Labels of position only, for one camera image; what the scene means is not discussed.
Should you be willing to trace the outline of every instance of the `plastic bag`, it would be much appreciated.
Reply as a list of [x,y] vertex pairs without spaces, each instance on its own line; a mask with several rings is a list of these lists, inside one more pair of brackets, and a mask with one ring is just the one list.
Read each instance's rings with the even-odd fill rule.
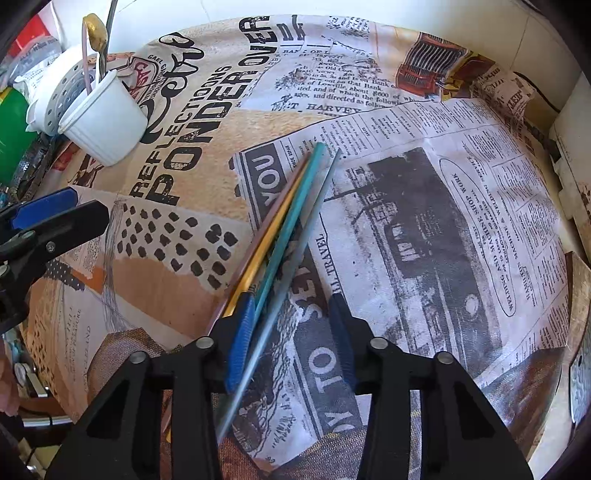
[[12,59],[0,77],[0,91],[12,86],[18,76],[25,75],[33,67],[45,69],[61,54],[60,43],[50,35],[31,40],[21,52]]

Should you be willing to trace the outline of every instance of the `green object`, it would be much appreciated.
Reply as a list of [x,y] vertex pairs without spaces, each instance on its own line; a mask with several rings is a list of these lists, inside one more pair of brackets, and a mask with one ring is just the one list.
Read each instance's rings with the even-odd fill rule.
[[8,87],[0,93],[0,183],[6,186],[37,136],[37,132],[25,130],[28,107],[19,91]]

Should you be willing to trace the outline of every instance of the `human hand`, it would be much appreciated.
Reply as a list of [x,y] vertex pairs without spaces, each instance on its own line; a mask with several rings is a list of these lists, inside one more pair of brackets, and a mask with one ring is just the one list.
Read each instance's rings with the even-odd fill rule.
[[0,338],[0,411],[12,417],[18,413],[19,403],[17,381]]

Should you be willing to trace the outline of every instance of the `teal stick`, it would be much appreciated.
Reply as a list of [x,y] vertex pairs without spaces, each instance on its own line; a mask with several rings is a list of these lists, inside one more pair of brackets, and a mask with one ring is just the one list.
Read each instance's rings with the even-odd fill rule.
[[244,373],[242,374],[242,378],[240,379],[240,383],[238,384],[236,391],[229,396],[228,402],[220,407],[220,420],[216,425],[216,438],[218,444],[226,437],[226,433],[232,425],[232,420],[234,419],[240,403],[242,402],[244,392],[246,391],[248,384],[251,382],[252,375],[256,370],[263,351],[265,350],[267,342],[269,341],[269,337],[271,337],[273,328],[275,328],[277,316],[281,311],[281,306],[283,305],[287,292],[290,289],[290,285],[294,279],[296,270],[300,265],[302,257],[304,256],[304,251],[308,245],[308,239],[310,238],[310,234],[314,229],[316,220],[318,220],[318,217],[320,216],[320,209],[324,203],[324,197],[326,197],[326,192],[328,191],[332,182],[332,178],[335,174],[335,168],[339,162],[341,154],[341,150],[338,149],[335,159],[333,160],[332,165],[330,166],[328,173],[324,178],[324,183],[322,184],[320,192],[316,197],[314,206],[308,215],[306,224],[304,225],[301,235],[298,238],[295,250],[291,254],[290,259],[285,264],[283,277],[279,282],[275,296],[269,302],[267,315],[261,323],[261,334],[256,339],[255,345],[253,345],[249,350],[248,359],[246,360],[246,367],[244,369]]
[[271,254],[271,258],[267,264],[267,269],[265,270],[265,276],[263,277],[261,285],[256,292],[256,308],[253,322],[254,325],[256,325],[259,317],[261,316],[267,296],[271,291],[273,281],[277,275],[277,270],[279,269],[279,265],[281,265],[281,260],[285,254],[285,249],[287,248],[287,244],[290,241],[290,237],[296,226],[297,219],[300,217],[301,209],[304,206],[308,192],[312,187],[316,172],[318,172],[318,166],[320,164],[323,151],[326,149],[326,145],[320,142],[318,142],[314,147],[310,161],[306,167],[306,171],[301,178],[301,182],[294,195],[294,199],[291,201],[290,209],[285,216],[285,220],[283,220],[283,225],[281,226],[281,230],[279,230],[279,235],[277,236],[277,240],[275,242],[275,248],[273,249],[273,253]]

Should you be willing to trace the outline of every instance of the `red object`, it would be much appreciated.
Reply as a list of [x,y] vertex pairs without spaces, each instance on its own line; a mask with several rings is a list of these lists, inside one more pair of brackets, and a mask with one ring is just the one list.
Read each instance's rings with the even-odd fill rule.
[[8,54],[12,57],[16,57],[33,38],[42,37],[44,35],[49,35],[49,32],[39,15],[35,15],[18,34],[17,39],[12,43],[10,50],[8,50]]

